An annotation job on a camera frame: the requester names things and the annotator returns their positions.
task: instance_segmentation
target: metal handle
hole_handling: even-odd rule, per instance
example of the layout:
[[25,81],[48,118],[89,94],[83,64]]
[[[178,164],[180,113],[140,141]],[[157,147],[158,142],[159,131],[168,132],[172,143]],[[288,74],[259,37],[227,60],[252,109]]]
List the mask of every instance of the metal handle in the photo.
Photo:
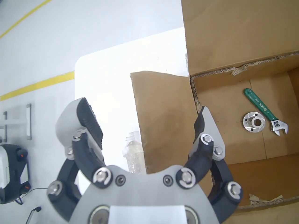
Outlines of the metal handle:
[[261,113],[267,117],[269,121],[277,120],[275,115],[268,109],[268,107],[262,102],[262,100],[253,92],[253,90],[244,89],[245,96],[261,111]]

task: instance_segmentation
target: silver screw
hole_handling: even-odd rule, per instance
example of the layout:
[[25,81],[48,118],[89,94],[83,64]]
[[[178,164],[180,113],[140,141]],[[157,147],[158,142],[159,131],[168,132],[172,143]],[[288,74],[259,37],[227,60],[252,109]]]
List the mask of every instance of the silver screw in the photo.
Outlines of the silver screw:
[[189,184],[192,181],[192,175],[189,172],[182,173],[182,180]]
[[68,152],[67,152],[67,154],[68,154],[69,156],[71,156],[73,153],[74,153],[74,152],[73,152],[73,148],[72,148],[72,147],[69,147],[69,148],[68,148]]
[[79,139],[81,137],[82,137],[82,132],[81,132],[81,130],[78,130],[74,135],[74,139]]
[[54,195],[57,191],[59,190],[59,185],[51,185],[50,187],[49,187],[49,194],[52,194],[52,195]]
[[98,181],[100,183],[104,182],[106,178],[107,178],[107,175],[104,171],[100,171],[96,175],[96,181]]
[[234,181],[229,182],[227,185],[227,190],[232,198],[236,200],[240,200],[241,186],[237,182]]
[[211,143],[212,142],[212,137],[210,135],[206,135],[203,137],[203,140],[207,143]]
[[237,185],[231,187],[231,193],[234,195],[240,195],[241,189]]
[[56,180],[49,185],[47,189],[47,194],[58,196],[61,193],[61,191],[62,191],[62,183]]
[[223,151],[220,147],[215,147],[214,148],[214,153],[217,155],[217,156],[220,156],[222,155]]

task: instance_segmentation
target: corrugated cardboard edge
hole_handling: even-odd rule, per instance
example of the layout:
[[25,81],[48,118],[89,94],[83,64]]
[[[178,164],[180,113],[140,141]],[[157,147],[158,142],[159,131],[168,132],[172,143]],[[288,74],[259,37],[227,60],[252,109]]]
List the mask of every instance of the corrugated cardboard edge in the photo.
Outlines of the corrugated cardboard edge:
[[241,72],[246,71],[249,66],[256,66],[256,65],[259,65],[259,64],[263,64],[263,63],[273,62],[273,61],[277,61],[277,60],[280,60],[280,59],[283,59],[283,58],[286,58],[286,57],[290,57],[290,56],[295,56],[295,55],[299,55],[299,51],[289,53],[289,54],[285,54],[285,55],[282,55],[282,56],[275,56],[275,57],[271,57],[271,58],[267,58],[267,59],[263,59],[263,60],[254,61],[254,62],[251,62],[251,63],[244,64],[240,67],[231,66],[231,67],[227,67],[227,68],[223,68],[223,69],[214,70],[214,71],[211,71],[211,72],[201,73],[201,74],[191,76],[190,77],[190,85],[191,85],[191,89],[192,89],[192,93],[193,93],[197,113],[199,113],[200,110],[201,110],[201,103],[200,103],[200,101],[198,99],[198,96],[197,96],[194,79],[204,77],[204,76],[207,76],[207,75],[221,74],[221,73],[228,73],[228,72],[232,72],[231,73],[232,76],[236,76],[237,74],[240,74]]
[[282,202],[269,202],[269,203],[260,203],[257,204],[256,206],[248,205],[248,206],[238,206],[238,210],[242,209],[251,209],[251,208],[259,208],[259,207],[274,207],[275,205],[279,205],[281,203],[287,203],[291,201],[299,200],[299,196],[283,199]]

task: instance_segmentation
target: gray floor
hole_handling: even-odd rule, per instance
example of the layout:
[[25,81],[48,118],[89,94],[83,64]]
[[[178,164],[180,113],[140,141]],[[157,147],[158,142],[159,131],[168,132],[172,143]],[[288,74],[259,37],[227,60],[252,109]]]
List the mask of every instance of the gray floor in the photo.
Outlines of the gray floor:
[[[1,112],[7,111],[8,117],[12,119],[25,118],[26,105],[32,103],[32,140],[26,139],[25,126],[9,126],[7,135],[8,143],[28,150],[33,189],[47,188],[56,179],[65,160],[64,149],[55,135],[55,123],[72,100],[73,80],[1,102]],[[34,213],[30,224],[65,223],[50,205],[46,190],[34,190],[25,196],[23,201],[22,206],[15,202],[0,205],[0,223],[25,223],[30,211],[37,206],[41,206],[42,211]]]

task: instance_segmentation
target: black cable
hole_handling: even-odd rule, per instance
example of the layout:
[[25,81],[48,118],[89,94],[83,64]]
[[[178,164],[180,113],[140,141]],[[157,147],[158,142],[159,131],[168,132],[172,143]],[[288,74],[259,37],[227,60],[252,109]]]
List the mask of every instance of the black cable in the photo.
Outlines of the black cable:
[[38,189],[47,190],[48,188],[34,188],[34,189],[30,190],[29,192],[27,192],[24,196],[22,196],[21,199],[22,199],[23,197],[26,197],[29,193],[31,193],[31,191],[38,190]]
[[38,190],[38,189],[47,190],[48,188],[34,188],[34,189],[30,190],[29,192],[27,192],[24,196],[19,197],[20,202],[18,202],[17,200],[14,200],[14,201],[11,201],[11,202],[9,202],[9,203],[16,202],[16,203],[18,203],[19,205],[22,205],[22,204],[23,204],[23,201],[22,201],[21,199],[24,198],[24,197],[26,197],[29,193],[31,193],[31,191]]
[[15,202],[19,205],[23,205],[23,201],[19,198],[19,201],[16,199]]

